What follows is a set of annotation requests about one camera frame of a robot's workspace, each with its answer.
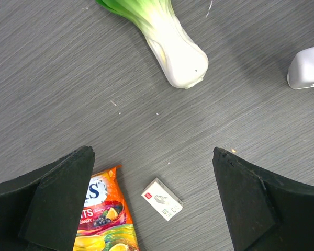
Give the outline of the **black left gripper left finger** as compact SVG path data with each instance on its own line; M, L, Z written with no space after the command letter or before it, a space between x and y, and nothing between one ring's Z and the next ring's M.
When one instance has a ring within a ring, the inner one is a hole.
M72 250L94 163L81 146L0 183L0 250Z

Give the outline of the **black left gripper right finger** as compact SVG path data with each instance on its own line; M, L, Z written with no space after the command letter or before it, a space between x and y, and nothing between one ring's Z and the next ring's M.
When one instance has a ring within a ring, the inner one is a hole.
M234 250L314 250L314 186L219 147L212 164Z

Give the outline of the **staples box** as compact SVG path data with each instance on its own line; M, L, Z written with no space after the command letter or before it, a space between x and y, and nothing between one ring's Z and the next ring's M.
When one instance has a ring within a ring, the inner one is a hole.
M145 188L141 196L167 221L183 209L183 202L158 178Z

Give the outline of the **white stapler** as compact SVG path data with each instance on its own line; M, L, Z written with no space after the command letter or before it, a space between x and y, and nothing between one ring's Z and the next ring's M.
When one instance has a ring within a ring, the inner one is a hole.
M295 55L288 69L287 82L292 89L314 87L314 47Z

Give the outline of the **colourful snack packet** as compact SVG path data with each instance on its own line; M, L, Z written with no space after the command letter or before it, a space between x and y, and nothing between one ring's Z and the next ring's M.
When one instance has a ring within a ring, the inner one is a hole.
M133 220L117 180L121 166L93 175L73 250L139 250Z

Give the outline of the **green bok choy toy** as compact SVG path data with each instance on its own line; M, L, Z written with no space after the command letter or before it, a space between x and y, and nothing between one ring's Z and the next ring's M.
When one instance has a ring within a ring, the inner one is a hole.
M189 89L203 81L208 57L183 29L171 1L98 1L98 4L128 19L142 32L173 87Z

